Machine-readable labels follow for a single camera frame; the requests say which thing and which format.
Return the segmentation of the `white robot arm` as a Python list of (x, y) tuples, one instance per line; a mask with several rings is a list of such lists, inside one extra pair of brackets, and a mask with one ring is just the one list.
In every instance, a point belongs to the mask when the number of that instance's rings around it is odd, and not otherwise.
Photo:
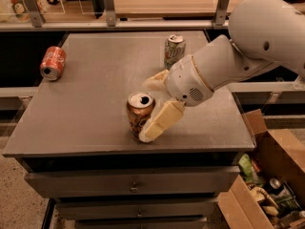
[(158, 100), (139, 139), (152, 142), (171, 128), (187, 107), (210, 99), (219, 88), (282, 66), (305, 75), (305, 15), (283, 0), (244, 0), (220, 35), (143, 82), (170, 99)]

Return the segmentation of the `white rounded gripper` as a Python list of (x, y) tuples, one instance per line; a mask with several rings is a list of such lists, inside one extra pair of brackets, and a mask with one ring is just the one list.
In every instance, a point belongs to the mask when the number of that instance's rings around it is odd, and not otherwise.
[(164, 70), (147, 78), (142, 86), (155, 92), (168, 91), (171, 97), (178, 99), (157, 101), (151, 117), (139, 134), (139, 139), (145, 143), (155, 141), (178, 122), (184, 115), (185, 105), (198, 106), (214, 94), (214, 90), (197, 68), (192, 55), (187, 55), (176, 62), (169, 71)]

